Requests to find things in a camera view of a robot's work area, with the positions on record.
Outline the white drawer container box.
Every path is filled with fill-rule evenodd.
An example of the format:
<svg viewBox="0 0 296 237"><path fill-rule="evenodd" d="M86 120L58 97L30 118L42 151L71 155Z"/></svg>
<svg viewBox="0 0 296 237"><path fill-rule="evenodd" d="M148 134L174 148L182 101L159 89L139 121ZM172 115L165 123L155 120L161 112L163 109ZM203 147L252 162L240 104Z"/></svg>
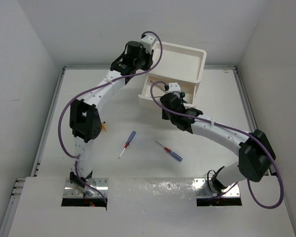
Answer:
<svg viewBox="0 0 296 237"><path fill-rule="evenodd" d="M196 107L195 96L202 78L207 52L203 49L163 42L153 46L153 62L156 63L162 54L159 64L147 73L142 93L138 95L139 104L147 108L156 108L151 98L150 87L155 81L167 84L177 83L181 92L185 93L184 105L188 108Z"/></svg>

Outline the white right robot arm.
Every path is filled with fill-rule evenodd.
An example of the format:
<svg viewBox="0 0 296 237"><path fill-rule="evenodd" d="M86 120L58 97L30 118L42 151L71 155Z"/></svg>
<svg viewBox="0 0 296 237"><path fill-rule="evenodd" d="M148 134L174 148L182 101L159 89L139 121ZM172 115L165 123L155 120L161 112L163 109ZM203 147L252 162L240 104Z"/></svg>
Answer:
<svg viewBox="0 0 296 237"><path fill-rule="evenodd" d="M179 130L208 138L238 156L238 161L223 166L211 178L210 187L222 193L233 183L248 179L259 182L271 162L265 151L247 135L214 124L214 121L195 108L185 108L177 92L160 98L162 118L170 120Z"/></svg>

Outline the blue red screwdriver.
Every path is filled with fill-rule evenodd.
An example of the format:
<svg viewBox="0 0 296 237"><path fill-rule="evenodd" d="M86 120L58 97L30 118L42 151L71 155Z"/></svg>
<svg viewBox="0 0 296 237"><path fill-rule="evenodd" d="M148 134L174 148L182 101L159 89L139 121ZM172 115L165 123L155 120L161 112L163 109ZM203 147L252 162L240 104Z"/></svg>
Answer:
<svg viewBox="0 0 296 237"><path fill-rule="evenodd" d="M136 131L132 131L130 136L128 137L126 143L125 143L125 146L122 150L122 152L120 153L119 157L118 158L121 158L121 156L123 155L124 151L126 150L126 148L130 145L130 143L132 142L133 138L135 137L136 135Z"/></svg>
<svg viewBox="0 0 296 237"><path fill-rule="evenodd" d="M177 153L173 152L171 149L163 146L161 143L159 143L158 141L155 141L160 147L162 147L162 149L172 158L174 158L176 161L181 162L183 160L183 158L178 155Z"/></svg>

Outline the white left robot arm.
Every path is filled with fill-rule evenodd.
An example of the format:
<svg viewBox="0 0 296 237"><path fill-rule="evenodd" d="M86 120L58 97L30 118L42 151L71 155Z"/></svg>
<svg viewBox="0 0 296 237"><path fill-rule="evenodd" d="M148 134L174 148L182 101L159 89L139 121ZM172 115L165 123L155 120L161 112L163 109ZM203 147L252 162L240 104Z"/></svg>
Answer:
<svg viewBox="0 0 296 237"><path fill-rule="evenodd" d="M84 183L92 177L92 149L94 140L102 130L100 110L104 104L138 70L149 70L153 64L152 42L129 41L123 53L111 64L110 70L99 84L99 89L88 92L80 99L75 99L70 107L70 128L75 144L75 155L79 155L77 167L72 168L70 180L84 188Z"/></svg>

